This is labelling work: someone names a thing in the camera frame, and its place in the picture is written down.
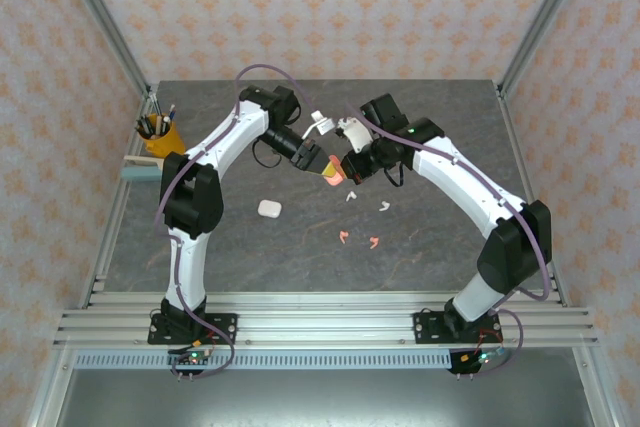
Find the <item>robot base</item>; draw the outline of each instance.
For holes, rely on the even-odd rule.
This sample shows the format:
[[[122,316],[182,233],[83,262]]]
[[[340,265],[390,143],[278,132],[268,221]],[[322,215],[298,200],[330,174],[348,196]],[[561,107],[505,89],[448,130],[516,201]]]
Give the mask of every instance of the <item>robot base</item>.
[[[485,314],[473,323],[465,325],[455,334],[446,323],[445,312],[417,312],[413,314],[413,333],[416,344],[478,344],[481,340],[480,331],[496,332],[502,337],[498,314]],[[487,344],[499,342],[490,335]]]
[[[205,313],[207,300],[193,310],[201,319],[217,327],[227,334],[231,343],[235,344],[238,331],[237,314]],[[191,344],[196,340],[207,345],[214,342],[224,342],[219,335],[210,335],[207,329],[193,320],[189,315],[162,299],[160,312],[151,316],[151,326],[147,343],[150,345],[182,345]]]

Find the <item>pink object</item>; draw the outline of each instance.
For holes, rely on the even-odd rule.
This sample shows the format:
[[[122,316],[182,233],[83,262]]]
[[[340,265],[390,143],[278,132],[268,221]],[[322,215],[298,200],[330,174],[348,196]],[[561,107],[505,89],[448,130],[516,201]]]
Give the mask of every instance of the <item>pink object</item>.
[[[324,180],[326,180],[330,186],[335,187],[344,180],[344,177],[340,173],[342,172],[342,167],[340,167],[340,160],[335,155],[330,155],[329,160],[336,168],[336,175],[333,177],[325,177]]]

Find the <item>small white box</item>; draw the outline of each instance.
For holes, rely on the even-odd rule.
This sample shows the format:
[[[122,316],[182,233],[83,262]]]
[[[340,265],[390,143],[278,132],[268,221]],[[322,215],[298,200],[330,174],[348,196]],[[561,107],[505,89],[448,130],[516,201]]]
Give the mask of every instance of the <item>small white box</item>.
[[[261,200],[258,205],[258,213],[263,217],[277,219],[282,212],[282,204],[273,200]]]

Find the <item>metal base plate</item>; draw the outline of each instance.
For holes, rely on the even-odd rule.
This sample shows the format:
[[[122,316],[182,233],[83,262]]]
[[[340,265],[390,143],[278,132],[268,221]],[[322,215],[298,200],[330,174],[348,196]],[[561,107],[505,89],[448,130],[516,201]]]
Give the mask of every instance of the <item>metal base plate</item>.
[[[238,331],[238,315],[237,314],[219,314],[209,313],[205,314],[205,321],[209,324],[219,328],[225,332],[231,343],[236,343],[236,332]],[[190,338],[186,335],[179,335],[175,332],[171,332],[166,323],[166,319],[160,313],[154,314],[151,317],[151,327],[149,327],[149,336],[147,342],[151,345],[183,345],[190,344],[196,339]],[[214,342],[224,342],[219,335],[213,334],[212,337],[201,339],[202,344],[208,345]]]
[[[444,312],[413,314],[413,333],[416,344],[477,344],[481,340],[480,331],[498,332],[502,337],[498,314],[484,315],[471,328],[459,332],[458,338],[455,338],[445,326]],[[493,335],[486,338],[487,343],[498,342],[498,340]]]

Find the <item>black cable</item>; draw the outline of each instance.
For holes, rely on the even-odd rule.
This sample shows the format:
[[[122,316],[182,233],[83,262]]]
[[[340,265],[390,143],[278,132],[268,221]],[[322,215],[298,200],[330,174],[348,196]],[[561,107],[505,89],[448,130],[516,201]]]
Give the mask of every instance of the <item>black cable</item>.
[[[300,118],[300,115],[302,115],[302,108],[300,107],[300,104],[298,104],[298,106],[296,107],[296,109],[298,110],[298,115],[293,118],[293,119],[289,119],[287,120],[284,125],[291,125],[293,124],[295,121],[297,121]]]
[[[393,177],[391,177],[391,174],[389,173],[389,169],[384,169],[384,175],[387,177],[387,179],[389,180],[389,182],[391,182],[391,185],[393,185],[394,187],[402,187],[404,185],[404,164],[400,164],[400,181],[396,182]]]
[[[273,169],[277,166],[280,165],[280,162],[282,162],[282,156],[280,154],[278,154],[278,161],[273,164],[273,165],[266,165],[263,164],[262,162],[260,162],[260,160],[258,159],[258,156],[256,155],[256,144],[260,142],[259,139],[256,139],[253,144],[251,144],[251,152],[253,153],[253,158],[256,159],[256,162],[258,162],[258,164],[260,164],[261,166],[263,166],[265,169]]]

